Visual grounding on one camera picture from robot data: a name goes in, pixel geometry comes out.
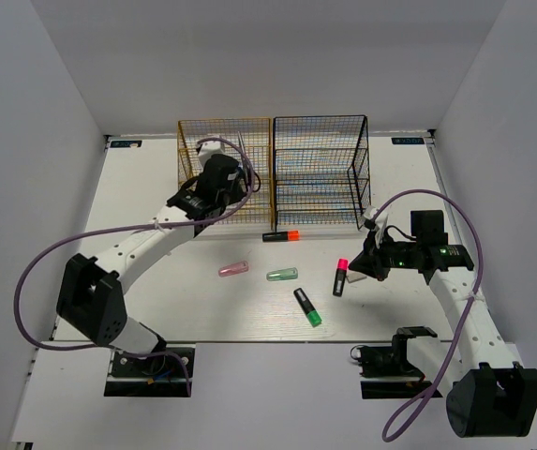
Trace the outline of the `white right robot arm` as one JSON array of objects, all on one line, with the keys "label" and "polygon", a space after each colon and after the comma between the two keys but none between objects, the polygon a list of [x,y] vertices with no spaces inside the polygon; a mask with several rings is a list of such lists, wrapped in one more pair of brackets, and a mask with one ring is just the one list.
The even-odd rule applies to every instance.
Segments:
[{"label": "white right robot arm", "polygon": [[411,235],[403,241],[389,235],[387,219],[378,211],[366,219],[368,235],[350,270],[378,281],[393,269],[417,271],[454,331],[444,345],[425,326],[398,329],[393,366],[430,378],[457,436],[527,436],[537,412],[537,369],[523,367],[501,337],[475,285],[477,267],[464,246],[450,243],[443,212],[411,212]]}]

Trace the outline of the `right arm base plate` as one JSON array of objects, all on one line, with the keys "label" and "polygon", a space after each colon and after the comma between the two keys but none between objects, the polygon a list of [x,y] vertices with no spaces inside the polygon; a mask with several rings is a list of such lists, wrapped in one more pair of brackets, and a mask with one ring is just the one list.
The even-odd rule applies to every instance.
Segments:
[{"label": "right arm base plate", "polygon": [[420,369],[395,360],[392,346],[356,345],[350,350],[350,358],[360,369],[364,400],[410,399],[431,386]]}]

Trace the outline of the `pink cap black highlighter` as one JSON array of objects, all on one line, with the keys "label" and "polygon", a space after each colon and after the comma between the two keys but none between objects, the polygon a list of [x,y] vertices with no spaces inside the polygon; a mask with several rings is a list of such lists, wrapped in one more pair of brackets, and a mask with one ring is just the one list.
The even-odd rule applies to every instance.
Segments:
[{"label": "pink cap black highlighter", "polygon": [[335,280],[332,294],[336,297],[341,297],[344,291],[345,281],[347,279],[348,260],[339,259],[337,262]]}]

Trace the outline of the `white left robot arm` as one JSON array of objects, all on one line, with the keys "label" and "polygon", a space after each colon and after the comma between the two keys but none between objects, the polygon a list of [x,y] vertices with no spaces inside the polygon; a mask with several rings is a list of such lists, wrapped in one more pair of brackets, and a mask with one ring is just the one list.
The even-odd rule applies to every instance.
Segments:
[{"label": "white left robot arm", "polygon": [[124,296],[160,259],[243,200],[249,192],[245,181],[235,158],[209,157],[192,182],[195,187],[185,183],[159,210],[149,230],[134,232],[96,256],[79,253],[67,262],[57,314],[98,347],[132,353],[144,373],[158,373],[166,363],[166,342],[127,315]]}]

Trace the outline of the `black handled scissors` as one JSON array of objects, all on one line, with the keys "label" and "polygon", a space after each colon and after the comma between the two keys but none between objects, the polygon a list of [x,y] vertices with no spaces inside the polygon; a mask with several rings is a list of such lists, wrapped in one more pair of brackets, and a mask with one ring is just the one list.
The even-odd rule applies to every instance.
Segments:
[{"label": "black handled scissors", "polygon": [[244,167],[246,168],[246,171],[247,171],[246,185],[252,193],[257,193],[261,189],[261,179],[260,179],[260,176],[255,171],[251,163],[251,160],[247,156],[246,145],[245,145],[245,141],[244,141],[243,134],[241,131],[237,132],[237,140],[239,143],[239,148],[242,151]]}]

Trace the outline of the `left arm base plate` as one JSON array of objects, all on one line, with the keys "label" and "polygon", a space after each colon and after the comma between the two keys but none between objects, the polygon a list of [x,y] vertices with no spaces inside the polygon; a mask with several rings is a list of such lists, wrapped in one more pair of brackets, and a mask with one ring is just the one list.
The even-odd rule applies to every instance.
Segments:
[{"label": "left arm base plate", "polygon": [[109,366],[107,398],[188,398],[192,386],[196,348],[168,347],[177,359],[161,355],[146,360],[115,353]]}]

